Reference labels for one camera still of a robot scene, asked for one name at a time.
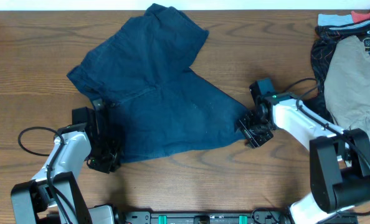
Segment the dark blue denim shorts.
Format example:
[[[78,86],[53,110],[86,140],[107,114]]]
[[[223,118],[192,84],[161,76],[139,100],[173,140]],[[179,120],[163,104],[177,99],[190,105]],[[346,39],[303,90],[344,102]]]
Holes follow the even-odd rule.
[[[138,162],[228,146],[243,138],[246,107],[191,69],[208,38],[185,13],[153,4],[89,51],[69,80],[101,100],[121,161]]]

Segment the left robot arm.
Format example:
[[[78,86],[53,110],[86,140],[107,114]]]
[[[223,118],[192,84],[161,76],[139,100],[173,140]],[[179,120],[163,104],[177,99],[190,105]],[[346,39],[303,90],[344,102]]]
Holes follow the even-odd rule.
[[[11,202],[16,223],[121,223],[111,204],[88,208],[78,187],[83,165],[109,174],[120,167],[121,143],[107,131],[107,104],[72,110],[72,124],[54,131],[54,148],[40,171],[16,184]]]

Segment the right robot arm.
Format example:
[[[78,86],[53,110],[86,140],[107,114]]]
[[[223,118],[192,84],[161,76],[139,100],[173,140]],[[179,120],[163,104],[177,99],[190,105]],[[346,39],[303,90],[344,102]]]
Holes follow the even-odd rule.
[[[236,122],[251,148],[282,129],[309,152],[311,192],[290,206],[282,223],[344,223],[370,215],[370,143],[362,129],[334,125],[292,93],[254,100],[256,108]]]

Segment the black patterned garment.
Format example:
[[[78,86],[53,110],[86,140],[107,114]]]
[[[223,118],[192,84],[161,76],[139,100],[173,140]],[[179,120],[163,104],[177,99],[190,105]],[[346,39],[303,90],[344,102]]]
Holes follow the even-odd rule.
[[[355,36],[363,43],[363,52],[370,55],[370,19],[341,26],[316,26],[315,32],[318,39],[312,46],[310,62],[319,84],[318,95],[304,101],[304,104],[316,114],[332,122],[333,119],[325,105],[324,82],[336,45],[347,37]]]

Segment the light blue cloth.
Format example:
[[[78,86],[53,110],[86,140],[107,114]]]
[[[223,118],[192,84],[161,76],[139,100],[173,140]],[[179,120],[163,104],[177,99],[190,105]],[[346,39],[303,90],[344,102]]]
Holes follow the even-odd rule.
[[[343,26],[353,24],[352,15],[340,16],[337,14],[318,14],[317,24],[319,26]]]

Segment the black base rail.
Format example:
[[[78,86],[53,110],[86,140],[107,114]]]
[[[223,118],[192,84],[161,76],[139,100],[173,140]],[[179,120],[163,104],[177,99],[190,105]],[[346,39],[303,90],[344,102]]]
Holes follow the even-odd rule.
[[[110,205],[90,208],[88,215],[70,217],[70,223],[121,224],[292,224],[290,216],[281,211],[257,208],[250,213],[121,213]]]

